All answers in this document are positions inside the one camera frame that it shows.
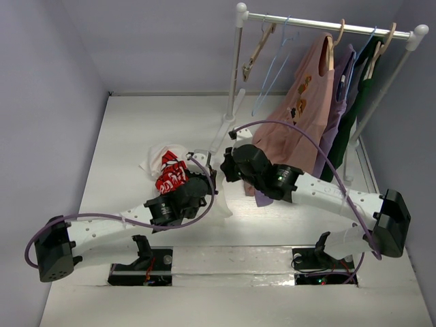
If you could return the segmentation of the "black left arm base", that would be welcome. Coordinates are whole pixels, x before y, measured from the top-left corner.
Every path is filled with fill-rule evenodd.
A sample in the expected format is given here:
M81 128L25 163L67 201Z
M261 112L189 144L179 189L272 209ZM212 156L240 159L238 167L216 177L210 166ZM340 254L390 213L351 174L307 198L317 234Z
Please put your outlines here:
M172 247L152 247L146 236L132 237L137 258L130 264L111 264L108 284L111 286L171 286Z

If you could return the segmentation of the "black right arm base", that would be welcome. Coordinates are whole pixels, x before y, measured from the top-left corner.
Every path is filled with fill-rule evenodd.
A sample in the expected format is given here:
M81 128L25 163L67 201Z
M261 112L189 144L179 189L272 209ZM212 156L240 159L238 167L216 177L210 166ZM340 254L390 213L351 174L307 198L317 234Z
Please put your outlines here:
M292 249L291 267L296 285L358 285L354 262L337 260L324 252L330 232L325 232L312 247Z

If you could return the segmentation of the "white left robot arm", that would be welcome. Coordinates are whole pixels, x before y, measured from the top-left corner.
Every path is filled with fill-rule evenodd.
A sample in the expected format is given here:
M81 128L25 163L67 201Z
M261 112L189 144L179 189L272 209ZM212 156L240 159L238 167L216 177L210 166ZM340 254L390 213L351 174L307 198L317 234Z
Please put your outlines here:
M125 212L110 215L82 213L58 216L31 239L42 283L51 283L71 275L91 261L86 257L94 250L120 238L130 237L136 246L127 253L128 268L148 268L153 261L149 241L140 233L148 228L153 233L185 228L208 214L217 197L216 170L201 168L187 172L187 181L174 191L146 201Z

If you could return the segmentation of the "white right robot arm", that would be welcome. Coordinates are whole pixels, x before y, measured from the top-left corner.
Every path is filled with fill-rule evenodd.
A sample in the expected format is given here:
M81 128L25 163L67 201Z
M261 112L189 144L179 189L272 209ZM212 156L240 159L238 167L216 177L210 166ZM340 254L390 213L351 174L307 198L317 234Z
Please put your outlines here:
M321 181L298 168L271 163L252 144L225 150L220 168L229 183L244 181L271 200L304 204L350 219L356 226L324 232L313 258L329 267L349 255L374 252L389 258L402 256L411 215L402 195L365 193Z

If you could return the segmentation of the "light blue wire hanger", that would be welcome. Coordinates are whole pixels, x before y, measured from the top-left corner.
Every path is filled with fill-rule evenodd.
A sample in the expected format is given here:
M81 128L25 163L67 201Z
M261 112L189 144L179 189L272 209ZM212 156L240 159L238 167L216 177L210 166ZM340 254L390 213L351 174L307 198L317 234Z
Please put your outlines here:
M275 76L273 78L271 78L271 74L272 74L272 70L275 67L275 64L277 62L277 59L281 56L281 54L283 53L283 51L286 49L287 47L287 43L293 42L295 37L299 35L299 33L297 33L296 35L287 37L286 36L286 28L287 26L290 24L290 18L292 16L289 15L285 22L283 23L283 27L281 30L281 40L279 43L279 47L274 55L274 57L272 58L270 65L268 67L267 73L265 75L264 81L262 83L262 88L261 91L259 93L259 95L257 96L255 103L252 107L252 111L251 111L251 116L255 116L261 109L264 100L266 99L266 96L270 93L272 87L275 85L280 73L282 72L285 64L287 63L287 60L290 57L290 51L288 51L286 57L284 58L284 60L282 61L280 68L278 69L277 73L275 74Z

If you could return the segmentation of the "white red printed t-shirt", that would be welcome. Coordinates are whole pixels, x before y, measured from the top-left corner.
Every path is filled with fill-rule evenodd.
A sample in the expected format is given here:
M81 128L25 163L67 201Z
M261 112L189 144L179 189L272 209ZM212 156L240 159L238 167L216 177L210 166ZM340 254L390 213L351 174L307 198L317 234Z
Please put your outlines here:
M187 153L188 150L184 146L170 142L161 142L149 148L146 159L139 166L153 181L155 194L167 194L187 181L190 172L186 165ZM217 195L212 209L206 215L206 223L223 228L226 219L232 216L232 211L225 200L224 174L218 171L219 164L213 156L211 156L211 166L217 171L215 185Z

